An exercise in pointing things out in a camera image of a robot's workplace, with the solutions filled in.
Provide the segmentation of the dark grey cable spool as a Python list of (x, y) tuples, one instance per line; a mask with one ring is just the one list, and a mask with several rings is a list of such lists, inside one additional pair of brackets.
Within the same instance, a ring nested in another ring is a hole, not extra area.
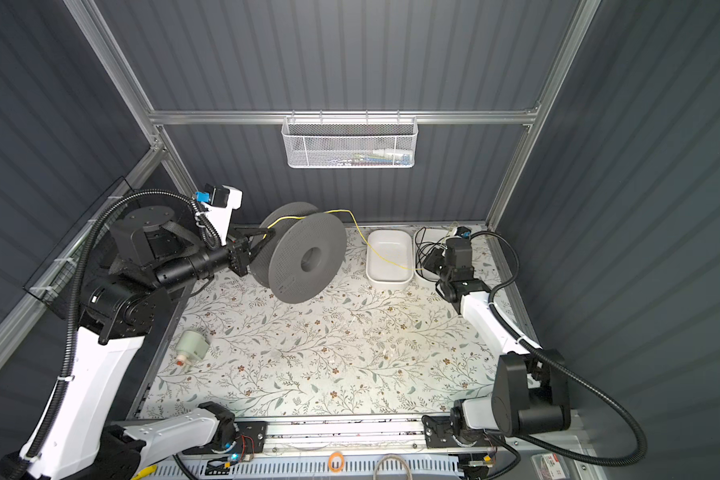
[(274, 230), (249, 271), (282, 302), (298, 304), (321, 293), (340, 269), (347, 248), (342, 221), (307, 202), (292, 202), (260, 224)]

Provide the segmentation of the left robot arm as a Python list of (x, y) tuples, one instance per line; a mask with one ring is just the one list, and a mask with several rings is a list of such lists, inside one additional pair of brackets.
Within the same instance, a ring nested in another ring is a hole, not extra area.
[(223, 270), (246, 275), (260, 252), (252, 239), (274, 236), (270, 228), (232, 228), (243, 194), (230, 186), (181, 197), (194, 218), (190, 230), (167, 206), (131, 210), (143, 197), (136, 191), (113, 202), (83, 242), (61, 370), (28, 441), (1, 459), (6, 479), (130, 479), (188, 449), (235, 458), (244, 452), (234, 415), (213, 402), (142, 426), (107, 420), (136, 352), (156, 323), (173, 315), (172, 294)]

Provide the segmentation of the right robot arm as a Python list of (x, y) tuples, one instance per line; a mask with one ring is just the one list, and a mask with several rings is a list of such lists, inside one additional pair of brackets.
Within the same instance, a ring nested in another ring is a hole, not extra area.
[[(443, 439), (467, 444), (484, 439), (506, 448), (508, 439), (515, 438), (551, 454), (600, 467), (627, 467), (643, 460), (648, 452), (648, 440), (631, 413), (612, 396), (570, 370), (558, 351), (542, 348), (506, 318), (497, 294), (515, 280), (509, 278), (490, 287), (476, 276), (472, 243), (484, 236), (502, 238), (493, 231), (447, 236), (423, 262), (425, 270), (438, 277), (436, 293), (486, 344), (500, 351), (491, 393), (456, 401)], [(635, 447), (630, 453), (597, 457), (542, 440), (544, 433), (570, 428), (571, 383), (598, 398), (626, 423), (635, 438)]]

